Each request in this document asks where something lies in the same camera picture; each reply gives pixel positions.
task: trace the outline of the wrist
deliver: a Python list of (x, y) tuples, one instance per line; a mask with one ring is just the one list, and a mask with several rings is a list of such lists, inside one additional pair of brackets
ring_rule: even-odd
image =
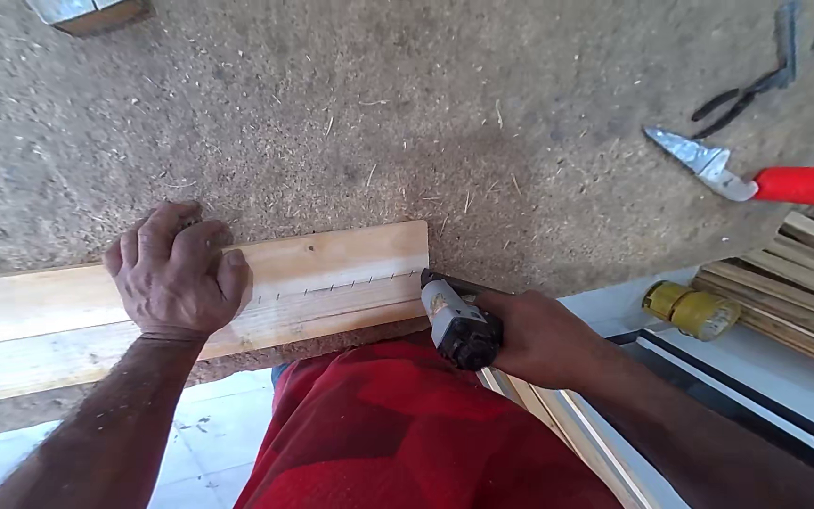
[(175, 327), (171, 325), (143, 325), (140, 327), (140, 338), (156, 341), (187, 341), (202, 345), (210, 334), (200, 330)]
[(590, 362), (585, 363), (580, 376), (574, 377), (570, 388), (584, 397), (614, 399), (637, 378), (642, 366), (614, 344), (597, 349)]

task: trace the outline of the finger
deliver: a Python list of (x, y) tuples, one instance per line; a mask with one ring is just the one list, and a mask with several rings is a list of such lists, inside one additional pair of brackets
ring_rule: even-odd
[(186, 270), (206, 273), (212, 255), (221, 248), (221, 237), (227, 233), (228, 226), (216, 220), (186, 228), (175, 237), (170, 259)]
[(137, 233), (140, 259), (164, 261), (172, 252), (175, 235), (181, 225), (190, 217), (200, 212), (197, 202), (172, 203), (163, 202), (140, 227)]
[(504, 318), (507, 315), (507, 309), (511, 305), (512, 299), (514, 299), (514, 295), (485, 292), (476, 297), (476, 300), (473, 301), (473, 305), (483, 311), (490, 312), (498, 318)]
[(119, 238), (119, 250), (121, 252), (121, 263), (127, 265), (128, 267), (133, 267), (137, 264), (138, 260), (138, 249), (137, 249), (137, 235), (138, 230), (144, 223), (146, 223), (147, 219), (149, 219), (149, 215), (153, 213), (153, 209), (150, 209), (149, 212), (142, 218), (138, 219), (134, 222), (134, 224), (128, 228), (128, 231), (121, 234)]
[(219, 262), (219, 272), (215, 278), (225, 301), (234, 306), (241, 306), (243, 292), (250, 283), (250, 266), (240, 249), (225, 253)]
[(108, 275), (115, 277), (121, 270), (121, 240), (115, 239), (115, 242), (108, 247), (105, 253), (102, 254), (102, 264), (106, 266)]

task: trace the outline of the red patterned shirt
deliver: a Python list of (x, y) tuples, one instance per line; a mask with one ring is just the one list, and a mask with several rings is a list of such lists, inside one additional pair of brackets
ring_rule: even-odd
[(292, 364), (235, 509), (619, 507), (533, 415), (428, 331)]

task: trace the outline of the left hand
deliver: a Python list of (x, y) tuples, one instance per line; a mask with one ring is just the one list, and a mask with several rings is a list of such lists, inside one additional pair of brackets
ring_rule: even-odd
[(183, 227), (199, 213), (197, 202), (163, 202), (102, 258), (144, 337), (205, 342), (241, 306), (250, 267), (240, 249), (221, 253), (224, 223)]

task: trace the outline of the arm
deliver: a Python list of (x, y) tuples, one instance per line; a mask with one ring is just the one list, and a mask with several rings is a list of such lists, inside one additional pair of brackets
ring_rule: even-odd
[(656, 377), (558, 301), (527, 292), (476, 304), (505, 323), (497, 368), (582, 394), (690, 506), (814, 507), (814, 469)]
[(164, 203), (104, 256), (140, 337), (80, 407), (0, 486), (0, 508), (144, 508), (187, 375), (249, 281), (225, 226), (182, 229), (196, 204)]

